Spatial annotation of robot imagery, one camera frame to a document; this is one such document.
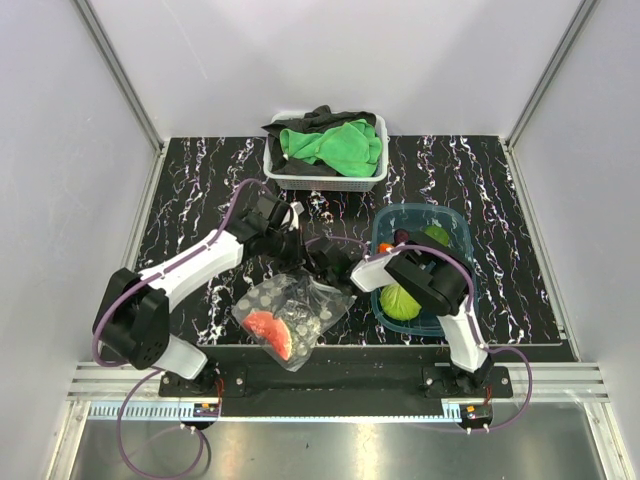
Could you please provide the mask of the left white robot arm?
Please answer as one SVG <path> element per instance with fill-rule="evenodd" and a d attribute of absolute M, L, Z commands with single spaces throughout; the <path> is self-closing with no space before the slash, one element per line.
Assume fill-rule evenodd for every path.
<path fill-rule="evenodd" d="M 186 251 L 139 273 L 127 268 L 109 279 L 93 326 L 96 362 L 108 367 L 129 364 L 181 377 L 196 396 L 215 386 L 213 361 L 194 344 L 170 333 L 170 314 L 204 284 L 260 256 L 287 266 L 304 257 L 299 217 L 304 207 L 270 194 Z"/>

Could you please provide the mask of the fake watermelon slice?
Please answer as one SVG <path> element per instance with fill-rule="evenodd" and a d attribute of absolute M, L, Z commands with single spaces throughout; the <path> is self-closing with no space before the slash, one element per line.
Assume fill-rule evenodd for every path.
<path fill-rule="evenodd" d="M 260 339 L 266 340 L 284 361 L 292 354 L 292 338 L 287 325 L 268 311 L 250 313 L 242 322 L 243 327 Z"/>

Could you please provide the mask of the clear zip top bag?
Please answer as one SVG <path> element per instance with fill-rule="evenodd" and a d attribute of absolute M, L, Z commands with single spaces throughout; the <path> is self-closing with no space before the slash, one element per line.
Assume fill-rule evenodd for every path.
<path fill-rule="evenodd" d="M 248 290 L 232 309 L 236 323 L 282 368 L 298 371 L 310 358 L 318 339 L 343 316 L 356 298 L 333 287 L 316 282 L 311 276 L 276 275 Z M 243 320 L 252 312 L 268 311 L 289 328 L 292 354 L 282 360 L 267 343 L 248 332 Z"/>

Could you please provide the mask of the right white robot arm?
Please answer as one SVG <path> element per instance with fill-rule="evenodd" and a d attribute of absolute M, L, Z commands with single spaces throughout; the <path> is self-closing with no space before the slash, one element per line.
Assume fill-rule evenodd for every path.
<path fill-rule="evenodd" d="M 402 287 L 444 332 L 451 364 L 444 385 L 470 397 L 488 387 L 493 359 L 477 326 L 474 281 L 464 256 L 423 231 L 361 260 L 346 255 L 330 237 L 309 240 L 306 248 L 318 279 L 350 295 Z"/>

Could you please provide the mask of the fake green cabbage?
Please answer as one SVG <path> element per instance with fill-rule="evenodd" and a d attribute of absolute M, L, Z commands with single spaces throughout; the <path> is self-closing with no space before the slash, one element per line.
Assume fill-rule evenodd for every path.
<path fill-rule="evenodd" d="M 397 321 L 413 320 L 421 312 L 420 303 L 398 284 L 381 290 L 380 306 L 387 317 Z"/>

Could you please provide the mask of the fake green orange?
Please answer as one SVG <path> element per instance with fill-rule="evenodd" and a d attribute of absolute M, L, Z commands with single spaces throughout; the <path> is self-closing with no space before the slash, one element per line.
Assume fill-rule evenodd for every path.
<path fill-rule="evenodd" d="M 445 247 L 448 247 L 450 244 L 448 231 L 438 225 L 427 226 L 424 233 Z"/>

